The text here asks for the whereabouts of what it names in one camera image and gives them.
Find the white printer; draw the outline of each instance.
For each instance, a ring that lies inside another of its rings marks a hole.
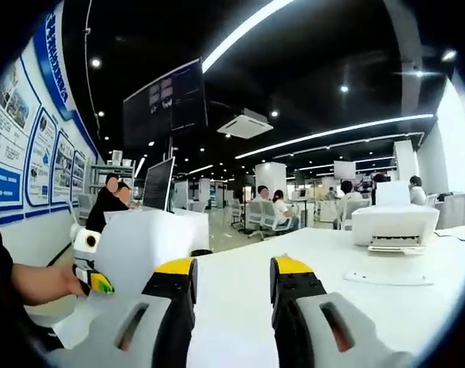
[[[352,213],[354,244],[369,251],[421,250],[435,231],[439,211],[421,205],[373,205]]]

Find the computer monitor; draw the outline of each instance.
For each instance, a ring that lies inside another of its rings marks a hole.
[[[150,142],[206,127],[200,59],[162,75],[124,100],[124,145],[141,150]]]
[[[167,159],[147,170],[143,187],[142,205],[153,209],[171,210],[168,205],[170,197],[171,176],[173,175],[174,157]]]

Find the black ceiling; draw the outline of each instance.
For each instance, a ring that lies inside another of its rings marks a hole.
[[[63,32],[68,77],[77,107],[98,141],[104,159],[109,158],[108,152],[113,149],[121,149],[124,156],[133,159],[147,154],[140,177],[148,166],[159,162],[164,142],[140,152],[123,147],[123,99],[167,71],[194,58],[206,57],[231,31],[269,2],[93,0],[87,57],[102,61],[101,68],[89,70],[94,109],[105,112],[100,118],[98,137],[84,58],[83,30],[88,1],[66,0]],[[420,8],[416,8],[419,22],[420,13]],[[435,113],[444,77],[453,70],[452,64],[440,62],[449,43],[435,41],[421,26],[420,38],[434,51],[424,58],[424,69],[439,74],[422,78],[420,98],[412,113]],[[173,142],[178,148],[177,172],[215,165],[195,177],[214,172],[216,179],[220,176],[226,179],[252,171],[263,159],[271,160],[285,153],[388,134],[428,132],[434,123],[434,120],[413,120],[376,126],[235,159],[241,153],[301,136],[401,115],[401,55],[394,25],[382,0],[296,0],[234,44],[207,71],[205,82],[209,127],[177,136]],[[340,92],[342,84],[349,86],[348,93]],[[278,110],[277,118],[269,118],[274,129],[250,140],[228,139],[216,132],[244,107],[267,117],[270,111]],[[275,160],[286,163],[290,175],[294,169],[332,163],[339,156],[344,159],[391,156],[395,139]],[[418,137],[412,140],[417,145]],[[371,168],[372,164],[361,164],[360,169]],[[315,176],[326,169],[305,172]]]

